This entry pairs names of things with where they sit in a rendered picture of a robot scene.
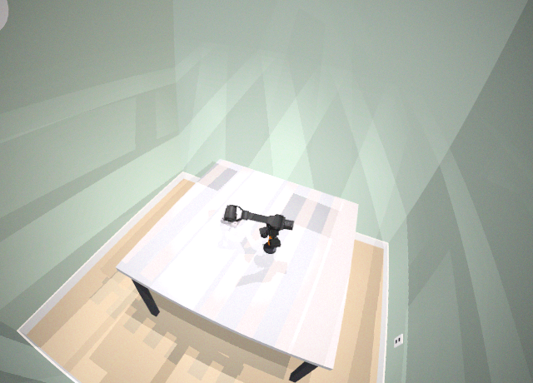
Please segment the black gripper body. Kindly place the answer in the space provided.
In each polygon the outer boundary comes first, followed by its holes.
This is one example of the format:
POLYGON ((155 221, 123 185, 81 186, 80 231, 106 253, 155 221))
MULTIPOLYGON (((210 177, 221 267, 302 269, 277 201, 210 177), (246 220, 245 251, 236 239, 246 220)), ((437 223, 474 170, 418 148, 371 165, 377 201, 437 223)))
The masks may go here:
POLYGON ((279 236, 279 229, 271 229, 271 240, 270 240, 270 247, 271 248, 280 248, 281 247, 281 240, 277 237, 279 236))

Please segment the grey round pedestal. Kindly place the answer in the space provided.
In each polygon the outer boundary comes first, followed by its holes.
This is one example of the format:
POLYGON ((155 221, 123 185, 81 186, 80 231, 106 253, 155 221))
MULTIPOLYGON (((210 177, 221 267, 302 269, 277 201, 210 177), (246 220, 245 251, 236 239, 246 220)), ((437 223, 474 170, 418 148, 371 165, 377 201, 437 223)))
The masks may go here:
POLYGON ((273 254, 276 252, 276 248, 271 248, 269 245, 268 245, 268 242, 266 242, 264 244, 264 247, 263 247, 263 250, 268 253, 268 254, 273 254))

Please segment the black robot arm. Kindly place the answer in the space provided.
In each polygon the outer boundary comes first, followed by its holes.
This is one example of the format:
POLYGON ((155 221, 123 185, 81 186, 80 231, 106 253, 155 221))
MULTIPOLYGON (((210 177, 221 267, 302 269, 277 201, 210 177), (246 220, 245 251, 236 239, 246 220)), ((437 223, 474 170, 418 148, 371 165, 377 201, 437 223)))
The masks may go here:
POLYGON ((244 221, 256 221, 260 223, 267 224, 267 227, 259 228, 259 232, 262 238, 267 238, 267 236, 271 236, 271 230, 272 229, 287 229, 292 230, 294 227, 294 221, 286 220, 286 218, 282 215, 276 214, 275 216, 263 216, 256 213, 251 213, 249 211, 243 210, 239 206, 235 205, 228 205, 226 206, 225 215, 223 218, 224 221, 235 221, 239 222, 241 220, 244 221), (242 211, 241 218, 237 219, 237 208, 239 208, 242 211))

